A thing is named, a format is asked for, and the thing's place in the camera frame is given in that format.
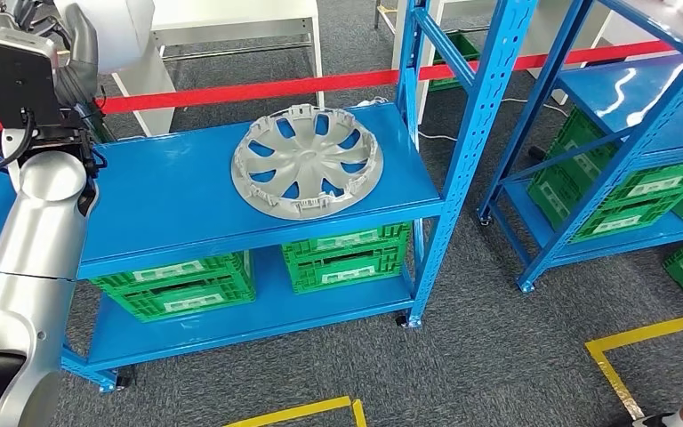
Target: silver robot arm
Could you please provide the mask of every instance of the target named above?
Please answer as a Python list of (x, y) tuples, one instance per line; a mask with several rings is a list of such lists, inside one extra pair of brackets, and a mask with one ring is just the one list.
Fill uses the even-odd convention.
[(93, 178), (102, 165), (92, 143), (108, 140), (92, 98), (92, 25), (78, 7), (68, 9), (72, 55), (60, 67), (53, 43), (25, 26), (32, 15), (19, 14), (34, 2), (18, 3), (0, 9), (0, 20), (13, 19), (0, 26), (0, 169), (8, 167), (17, 193), (0, 235), (0, 427), (52, 418), (87, 219), (98, 201)]

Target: blue metal shelf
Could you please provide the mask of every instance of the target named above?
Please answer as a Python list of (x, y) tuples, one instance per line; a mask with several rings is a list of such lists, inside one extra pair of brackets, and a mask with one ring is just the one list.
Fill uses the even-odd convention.
[[(534, 242), (543, 247), (549, 243), (555, 232), (543, 212), (527, 195), (526, 189), (529, 182), (530, 180), (508, 183), (505, 190), (509, 201), (514, 205), (514, 211), (525, 224), (526, 229), (530, 231)], [(680, 240), (683, 240), (683, 221), (676, 214), (668, 212), (649, 227), (564, 245), (550, 263), (550, 267)]]
[[(678, 30), (672, 25), (659, 21), (676, 20), (674, 14), (664, 13), (664, 4), (656, 0), (599, 1), (671, 43), (681, 54), (563, 70), (577, 34), (596, 3), (596, 0), (570, 1), (549, 57), (478, 209), (481, 223), (488, 224), (491, 219), (499, 223), (524, 263), (525, 269), (517, 279), (517, 285), (523, 292), (532, 291), (535, 280), (552, 267), (683, 239), (683, 221), (667, 213), (649, 227), (569, 243), (612, 189), (631, 173), (683, 163), (683, 35), (677, 34)], [(646, 9), (656, 12), (657, 16), (644, 12)], [(533, 121), (556, 88), (567, 92), (577, 107), (607, 135), (539, 165), (512, 172)], [(543, 212), (527, 195), (527, 179), (545, 167), (610, 141), (616, 141), (619, 149), (572, 212), (553, 230)], [(499, 197), (504, 193), (539, 246), (532, 257), (499, 207)]]
[(253, 251), (253, 263), (254, 302), (193, 316), (141, 323), (104, 295), (89, 368), (101, 370), (207, 350), (404, 310), (413, 304), (412, 282), (405, 276), (295, 294), (278, 246)]
[[(213, 254), (411, 221), (441, 213), (443, 200), (393, 104), (351, 109), (376, 135), (381, 179), (359, 203), (328, 218), (267, 216), (234, 189), (229, 165), (249, 123), (108, 145), (80, 278), (143, 270)], [(0, 179), (0, 224), (13, 201)]]
[[(604, 132), (638, 125), (683, 68), (683, 56), (618, 62), (561, 71), (557, 86)], [(639, 167), (683, 162), (683, 106), (657, 134)]]
[[(367, 197), (328, 217), (280, 220), (252, 209), (237, 194), (229, 166), (247, 123), (120, 141), (103, 148), (108, 168), (98, 179), (100, 202), (91, 215), (79, 277), (260, 248), (254, 249), (257, 299), (142, 324), (103, 296), (90, 359), (65, 349), (62, 366), (99, 384), (102, 391), (112, 391), (113, 368), (132, 363), (395, 310), (404, 311), (406, 326), (420, 326), (536, 1), (496, 2), (477, 70), (467, 66), (428, 16), (428, 0), (407, 1), (401, 11), (406, 36), (396, 104), (350, 109), (379, 142), (382, 177)], [(416, 77), (426, 36), (469, 94), (441, 192), (413, 143), (418, 132)], [(12, 186), (2, 173), (0, 230), (13, 200)], [(434, 219), (427, 239), (422, 218)], [(413, 280), (403, 275), (293, 294), (277, 244), (411, 220), (415, 220)]]

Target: yellow tape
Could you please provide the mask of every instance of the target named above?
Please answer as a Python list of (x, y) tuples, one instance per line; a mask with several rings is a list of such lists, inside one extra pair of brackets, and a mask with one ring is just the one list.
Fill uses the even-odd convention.
[(321, 402), (303, 405), (301, 407), (291, 407), (289, 409), (271, 414), (256, 416), (248, 420), (238, 421), (236, 423), (226, 425), (225, 427), (261, 427), (263, 425), (280, 423), (282, 421), (313, 415), (319, 412), (339, 409), (340, 407), (348, 407), (349, 405), (351, 405), (350, 397), (344, 396), (341, 398), (323, 400)]
[(631, 331), (614, 334), (591, 342), (596, 343), (601, 351), (608, 351), (625, 345), (650, 340), (658, 336), (674, 334), (683, 330), (683, 318), (675, 318), (655, 325), (643, 326)]
[(363, 402), (361, 402), (360, 399), (355, 399), (355, 401), (352, 402), (352, 412), (355, 414), (355, 424), (357, 427), (367, 427), (365, 413), (363, 412)]
[(627, 390), (627, 386), (624, 385), (622, 378), (619, 377), (619, 374), (616, 373), (614, 367), (612, 367), (611, 363), (608, 361), (608, 359), (606, 359), (606, 356), (603, 354), (603, 350), (600, 349), (600, 347), (594, 341), (586, 342), (585, 347), (588, 349), (591, 357), (593, 357), (593, 360), (596, 361), (596, 365), (599, 366), (599, 369), (608, 380), (608, 383), (611, 384), (614, 392), (616, 392), (616, 396), (619, 397), (619, 400), (622, 401), (622, 404), (627, 409), (627, 412), (629, 412), (632, 416), (632, 419), (636, 420), (638, 418), (642, 418), (643, 410), (640, 409), (630, 391)]

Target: red rope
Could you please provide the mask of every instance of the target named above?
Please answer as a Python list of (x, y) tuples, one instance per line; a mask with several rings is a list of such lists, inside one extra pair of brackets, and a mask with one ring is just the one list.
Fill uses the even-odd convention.
[[(593, 62), (599, 60), (615, 60), (648, 53), (672, 51), (671, 46), (662, 41), (624, 44), (572, 51), (566, 58), (566, 64)], [(517, 58), (514, 70), (540, 68), (548, 58), (547, 54), (529, 55)], [(478, 69), (478, 61), (469, 62), (472, 69)], [(422, 67), (420, 80), (431, 80), (453, 77), (447, 65)], [(361, 87), (393, 85), (397, 82), (398, 71), (387, 69), (381, 71), (364, 71), (360, 73), (341, 74), (326, 77), (298, 78), (278, 82), (256, 83), (250, 85), (232, 85), (192, 89), (175, 93), (153, 93), (129, 97), (112, 97), (106, 99), (103, 112), (106, 114), (127, 113), (141, 109), (167, 109), (171, 107), (191, 107), (195, 105), (214, 104), (220, 102), (247, 101), (261, 98), (313, 93), (318, 91), (340, 91)]]

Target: gray carpet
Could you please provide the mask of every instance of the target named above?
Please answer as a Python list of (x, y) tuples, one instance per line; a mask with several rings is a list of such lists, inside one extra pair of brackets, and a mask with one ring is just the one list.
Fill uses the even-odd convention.
[[(373, 30), (371, 0), (319, 0), (319, 7), (326, 74), (389, 66), (392, 37), (383, 28)], [(448, 20), (445, 27), (485, 21)], [(310, 75), (301, 51), (171, 67), (179, 89)], [(533, 81), (515, 73), (506, 96), (526, 98)], [(112, 93), (113, 83), (107, 83)], [(327, 93), (326, 99), (331, 107), (345, 107), (392, 94), (391, 87), (367, 88)], [(173, 130), (251, 120), (304, 101), (313, 96), (182, 109)], [(461, 90), (433, 93), (422, 130), (456, 135), (464, 101)], [(496, 118), (423, 328), (400, 329), (385, 315), (157, 360), (138, 365), (135, 384), (110, 395), (65, 375), (53, 425), (223, 425), (344, 395), (362, 399), (371, 426), (593, 427), (626, 419), (583, 344), (683, 316), (683, 292), (660, 265), (675, 246), (551, 270), (533, 294), (520, 293), (513, 284), (519, 263), (508, 242), (496, 226), (479, 226), (474, 213), (521, 108), (504, 103)], [(108, 121), (122, 136), (141, 132), (131, 115)], [(563, 121), (545, 110), (531, 142), (548, 145)], [(449, 141), (422, 140), (422, 157), (438, 185), (452, 149)], [(80, 351), (92, 333), (98, 296), (88, 285), (76, 292), (68, 334)], [(607, 355), (647, 411), (683, 402), (683, 332)], [(282, 425), (354, 423), (349, 411), (337, 410)]]

